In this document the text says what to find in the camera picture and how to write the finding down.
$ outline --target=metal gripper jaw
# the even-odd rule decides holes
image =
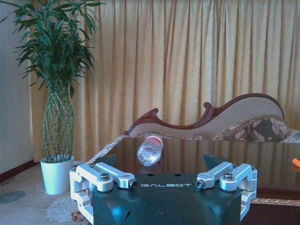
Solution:
[[[207,172],[197,175],[195,185],[198,188],[213,188],[219,180],[219,186],[223,191],[231,192],[237,188],[242,190],[240,220],[248,213],[250,203],[256,198],[257,170],[248,164],[235,164],[223,162]]]
[[[86,164],[70,170],[71,199],[76,200],[79,211],[91,223],[94,223],[92,198],[85,190],[97,187],[100,192],[109,192],[116,182],[122,189],[132,189],[137,181],[132,173],[122,172],[108,164],[97,163],[93,168]]]

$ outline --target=patterned cushion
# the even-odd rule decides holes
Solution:
[[[172,139],[194,139],[194,140],[204,140],[204,135],[201,133],[193,134],[193,135],[175,135],[175,134],[165,134],[157,131],[146,131],[138,134],[136,137],[148,137],[150,135],[160,135],[163,138],[172,138]]]
[[[276,115],[254,116],[230,126],[213,140],[280,142],[287,137],[285,121]]]
[[[292,132],[282,142],[284,142],[284,143],[300,143],[300,131]]]

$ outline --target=braided plant stem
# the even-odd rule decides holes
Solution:
[[[74,111],[67,85],[59,82],[55,90],[48,90],[43,121],[44,162],[65,162],[72,157]]]

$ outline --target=baseboard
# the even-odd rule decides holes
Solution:
[[[11,169],[9,171],[1,173],[0,174],[0,182],[3,182],[5,180],[7,180],[8,178],[16,176],[17,174],[19,174],[19,173],[21,173],[21,172],[23,172],[23,171],[25,171],[25,170],[33,167],[36,164],[38,164],[38,163],[35,163],[35,162],[33,162],[33,160],[31,160],[31,161],[29,161],[27,163],[24,163],[22,165],[19,165],[19,166],[15,167],[15,168]]]

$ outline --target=orange object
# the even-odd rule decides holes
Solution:
[[[300,167],[300,160],[294,158],[294,159],[292,160],[292,163],[294,163],[295,166]]]

